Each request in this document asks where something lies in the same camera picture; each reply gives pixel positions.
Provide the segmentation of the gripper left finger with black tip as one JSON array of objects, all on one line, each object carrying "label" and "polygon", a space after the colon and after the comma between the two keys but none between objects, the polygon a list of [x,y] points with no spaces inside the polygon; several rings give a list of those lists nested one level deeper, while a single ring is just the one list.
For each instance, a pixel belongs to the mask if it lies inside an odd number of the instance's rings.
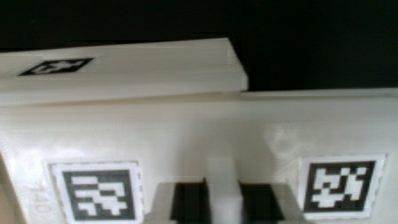
[{"label": "gripper left finger with black tip", "polygon": [[205,181],[175,184],[170,219],[177,224],[209,224],[209,194]]}]

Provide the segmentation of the gripper right finger with grey tip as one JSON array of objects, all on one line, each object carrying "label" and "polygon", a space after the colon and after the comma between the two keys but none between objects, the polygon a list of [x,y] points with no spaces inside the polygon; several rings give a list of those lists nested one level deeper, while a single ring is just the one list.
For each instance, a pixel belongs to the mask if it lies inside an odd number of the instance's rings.
[{"label": "gripper right finger with grey tip", "polygon": [[284,220],[271,186],[266,183],[241,183],[241,224],[277,224]]}]

